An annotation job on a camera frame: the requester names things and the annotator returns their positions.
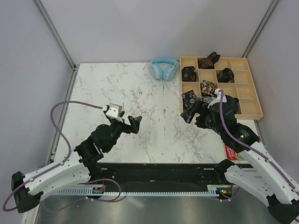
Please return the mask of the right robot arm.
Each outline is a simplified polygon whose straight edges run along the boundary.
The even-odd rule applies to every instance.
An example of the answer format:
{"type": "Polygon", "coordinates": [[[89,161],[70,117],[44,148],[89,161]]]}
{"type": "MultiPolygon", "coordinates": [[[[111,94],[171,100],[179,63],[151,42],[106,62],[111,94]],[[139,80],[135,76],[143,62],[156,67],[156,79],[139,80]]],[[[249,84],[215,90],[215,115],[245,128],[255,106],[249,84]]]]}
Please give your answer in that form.
{"type": "Polygon", "coordinates": [[[190,123],[198,113],[196,126],[215,131],[225,145],[250,163],[262,177],[259,180],[247,175],[233,162],[225,159],[214,171],[218,183],[228,181],[240,186],[263,202],[279,223],[290,224],[299,216],[299,184],[272,158],[255,132],[237,122],[237,112],[236,99],[212,106],[193,99],[183,104],[181,117],[190,123]]]}

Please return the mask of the dark blue striped tie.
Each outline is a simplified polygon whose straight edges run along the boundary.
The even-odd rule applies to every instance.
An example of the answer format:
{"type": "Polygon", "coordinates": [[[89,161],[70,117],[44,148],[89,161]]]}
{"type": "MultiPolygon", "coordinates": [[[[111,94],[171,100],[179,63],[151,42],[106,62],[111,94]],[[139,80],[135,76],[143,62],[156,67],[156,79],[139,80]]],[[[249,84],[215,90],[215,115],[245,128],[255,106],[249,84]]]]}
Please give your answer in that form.
{"type": "Polygon", "coordinates": [[[234,113],[237,114],[238,111],[239,111],[239,106],[238,106],[239,99],[238,98],[234,98],[234,97],[229,96],[229,95],[225,95],[225,97],[226,97],[226,100],[227,100],[227,104],[229,106],[231,106],[232,109],[234,110],[234,113]]]}

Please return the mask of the wooden compartment tray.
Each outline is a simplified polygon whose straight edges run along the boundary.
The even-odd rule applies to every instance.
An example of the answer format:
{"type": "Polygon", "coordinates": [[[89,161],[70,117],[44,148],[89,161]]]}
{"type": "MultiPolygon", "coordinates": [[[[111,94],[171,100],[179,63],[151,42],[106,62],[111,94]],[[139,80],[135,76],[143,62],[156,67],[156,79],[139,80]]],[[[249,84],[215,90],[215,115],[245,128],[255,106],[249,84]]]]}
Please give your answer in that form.
{"type": "Polygon", "coordinates": [[[237,119],[260,120],[263,112],[258,99],[257,91],[254,85],[252,74],[249,68],[247,58],[220,57],[213,69],[203,69],[198,66],[198,60],[204,59],[200,56],[181,56],[180,68],[193,66],[196,73],[196,81],[185,82],[180,72],[181,93],[193,90],[195,95],[202,99],[201,92],[203,81],[213,82],[216,88],[224,91],[225,95],[238,98],[238,112],[235,115],[237,119]],[[234,78],[225,83],[219,81],[219,74],[225,69],[230,68],[234,78]]]}

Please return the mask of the colourful patchwork rolled tie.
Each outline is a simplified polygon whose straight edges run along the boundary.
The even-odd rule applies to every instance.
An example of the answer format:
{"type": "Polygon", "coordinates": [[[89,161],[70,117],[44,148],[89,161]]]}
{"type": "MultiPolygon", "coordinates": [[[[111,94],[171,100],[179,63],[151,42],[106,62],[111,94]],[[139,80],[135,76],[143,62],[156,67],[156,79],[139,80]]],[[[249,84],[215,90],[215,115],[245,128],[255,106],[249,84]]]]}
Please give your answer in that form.
{"type": "Polygon", "coordinates": [[[201,95],[203,97],[216,97],[215,90],[217,85],[211,81],[203,80],[200,85],[201,95]]]}

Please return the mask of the aluminium rail frame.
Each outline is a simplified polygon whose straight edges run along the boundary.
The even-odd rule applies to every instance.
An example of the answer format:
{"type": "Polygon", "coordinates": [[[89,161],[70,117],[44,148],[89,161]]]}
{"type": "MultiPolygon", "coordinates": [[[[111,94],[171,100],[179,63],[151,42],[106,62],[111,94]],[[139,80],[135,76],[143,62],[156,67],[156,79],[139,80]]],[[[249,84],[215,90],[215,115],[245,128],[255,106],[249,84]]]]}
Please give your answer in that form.
{"type": "MultiPolygon", "coordinates": [[[[185,110],[181,117],[186,123],[195,120],[199,128],[210,129],[220,135],[225,145],[246,159],[262,176],[259,181],[246,176],[229,160],[223,160],[216,171],[227,181],[235,183],[262,201],[269,213],[280,223],[289,224],[299,214],[295,185],[282,168],[269,155],[258,136],[246,125],[238,123],[235,114],[237,99],[225,95],[222,89],[214,91],[215,99],[210,103],[200,101],[193,91],[182,95],[185,110]],[[269,189],[263,189],[263,183],[269,189]]],[[[138,133],[141,117],[129,117],[126,124],[120,105],[101,107],[109,125],[100,125],[75,149],[69,149],[61,160],[51,163],[22,178],[25,204],[16,200],[17,210],[25,212],[36,207],[55,191],[83,181],[94,182],[100,174],[98,161],[116,144],[122,133],[138,133]]]]}

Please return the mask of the grey blue rolled tie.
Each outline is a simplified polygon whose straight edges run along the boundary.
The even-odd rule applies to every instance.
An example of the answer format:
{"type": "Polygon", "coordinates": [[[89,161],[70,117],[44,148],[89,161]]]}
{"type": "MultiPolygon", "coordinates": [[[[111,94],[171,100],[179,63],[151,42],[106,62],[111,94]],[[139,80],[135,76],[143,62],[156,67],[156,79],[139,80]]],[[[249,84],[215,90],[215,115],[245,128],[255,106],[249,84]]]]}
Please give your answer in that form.
{"type": "Polygon", "coordinates": [[[205,96],[202,98],[202,101],[207,104],[211,103],[213,100],[214,100],[214,97],[211,97],[211,96],[205,96]]]}

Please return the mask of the blue hexagon rolled tie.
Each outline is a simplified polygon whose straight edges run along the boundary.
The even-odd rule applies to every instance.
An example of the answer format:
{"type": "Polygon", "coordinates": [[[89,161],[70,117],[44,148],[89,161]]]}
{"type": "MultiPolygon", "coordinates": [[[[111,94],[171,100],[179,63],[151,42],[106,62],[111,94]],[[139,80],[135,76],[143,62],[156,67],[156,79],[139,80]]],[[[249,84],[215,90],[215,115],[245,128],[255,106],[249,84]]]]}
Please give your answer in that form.
{"type": "Polygon", "coordinates": [[[187,91],[182,94],[183,98],[183,112],[187,112],[188,110],[193,110],[195,113],[200,114],[202,101],[195,94],[194,90],[187,91]]]}

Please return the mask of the red children's book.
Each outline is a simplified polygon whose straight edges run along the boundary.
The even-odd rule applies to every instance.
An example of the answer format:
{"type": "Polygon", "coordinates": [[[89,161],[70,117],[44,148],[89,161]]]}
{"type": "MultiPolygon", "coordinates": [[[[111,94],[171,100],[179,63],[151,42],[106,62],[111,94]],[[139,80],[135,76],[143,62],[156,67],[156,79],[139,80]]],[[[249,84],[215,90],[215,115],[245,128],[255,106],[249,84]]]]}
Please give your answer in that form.
{"type": "Polygon", "coordinates": [[[235,150],[228,147],[226,144],[224,144],[224,151],[226,158],[230,161],[245,161],[245,159],[240,156],[238,153],[235,152],[235,150]]]}

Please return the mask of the brown rolled tie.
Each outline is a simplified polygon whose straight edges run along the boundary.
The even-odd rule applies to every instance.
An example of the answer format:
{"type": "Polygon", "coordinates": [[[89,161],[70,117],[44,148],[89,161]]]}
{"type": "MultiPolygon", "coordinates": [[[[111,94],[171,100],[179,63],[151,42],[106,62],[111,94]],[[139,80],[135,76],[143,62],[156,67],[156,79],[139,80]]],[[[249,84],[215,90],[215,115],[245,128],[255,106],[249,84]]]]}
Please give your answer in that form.
{"type": "Polygon", "coordinates": [[[214,65],[220,59],[220,55],[216,52],[212,52],[208,57],[198,60],[199,69],[214,69],[214,65]]]}

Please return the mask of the black orange-dotted rolled tie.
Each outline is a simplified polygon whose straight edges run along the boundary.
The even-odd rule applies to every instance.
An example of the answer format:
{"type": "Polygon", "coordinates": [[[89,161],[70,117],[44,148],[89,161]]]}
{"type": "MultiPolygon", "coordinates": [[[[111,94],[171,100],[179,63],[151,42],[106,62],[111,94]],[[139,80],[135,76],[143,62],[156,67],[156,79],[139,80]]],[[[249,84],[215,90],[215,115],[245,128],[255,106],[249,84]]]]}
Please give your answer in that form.
{"type": "Polygon", "coordinates": [[[181,72],[183,82],[196,82],[197,73],[194,66],[186,66],[181,70],[181,72]]]}

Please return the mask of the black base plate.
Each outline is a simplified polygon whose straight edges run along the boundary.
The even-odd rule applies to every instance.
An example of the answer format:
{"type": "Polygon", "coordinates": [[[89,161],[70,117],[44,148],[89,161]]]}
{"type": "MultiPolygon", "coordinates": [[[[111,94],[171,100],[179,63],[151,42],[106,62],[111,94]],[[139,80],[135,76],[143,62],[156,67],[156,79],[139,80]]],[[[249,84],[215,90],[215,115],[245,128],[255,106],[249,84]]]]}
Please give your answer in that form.
{"type": "Polygon", "coordinates": [[[114,184],[121,190],[130,182],[175,182],[199,185],[231,185],[215,171],[215,163],[98,163],[90,174],[96,184],[114,184]]]}

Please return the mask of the dark glossy rolled tie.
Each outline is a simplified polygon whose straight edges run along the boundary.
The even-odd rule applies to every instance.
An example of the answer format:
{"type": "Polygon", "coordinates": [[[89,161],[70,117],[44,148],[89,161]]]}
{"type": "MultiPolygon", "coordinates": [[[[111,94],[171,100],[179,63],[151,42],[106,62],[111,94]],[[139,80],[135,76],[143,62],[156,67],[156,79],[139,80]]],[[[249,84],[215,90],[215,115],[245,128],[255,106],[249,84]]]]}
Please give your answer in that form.
{"type": "Polygon", "coordinates": [[[228,83],[234,79],[235,75],[230,68],[225,68],[217,73],[217,80],[219,83],[228,83]]]}

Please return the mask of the light blue headphones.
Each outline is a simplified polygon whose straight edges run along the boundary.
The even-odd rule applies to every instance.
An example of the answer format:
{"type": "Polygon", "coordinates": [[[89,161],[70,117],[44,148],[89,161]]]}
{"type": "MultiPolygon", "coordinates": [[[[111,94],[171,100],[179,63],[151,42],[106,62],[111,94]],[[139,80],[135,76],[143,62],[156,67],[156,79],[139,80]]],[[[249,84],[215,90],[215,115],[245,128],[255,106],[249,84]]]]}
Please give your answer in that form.
{"type": "Polygon", "coordinates": [[[178,71],[179,63],[172,57],[154,58],[149,70],[154,79],[172,80],[178,71]]]}

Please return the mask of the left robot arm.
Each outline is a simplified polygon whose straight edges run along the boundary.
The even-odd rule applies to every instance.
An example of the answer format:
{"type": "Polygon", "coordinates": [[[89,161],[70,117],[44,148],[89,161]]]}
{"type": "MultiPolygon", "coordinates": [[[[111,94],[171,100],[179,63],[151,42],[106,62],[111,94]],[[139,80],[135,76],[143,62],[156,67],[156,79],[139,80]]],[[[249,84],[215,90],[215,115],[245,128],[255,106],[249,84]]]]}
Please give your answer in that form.
{"type": "Polygon", "coordinates": [[[99,125],[69,155],[32,173],[12,175],[12,191],[18,213],[35,208],[42,200],[70,186],[87,182],[99,183],[103,172],[98,161],[117,143],[122,133],[137,134],[141,116],[124,120],[110,119],[99,125]]]}

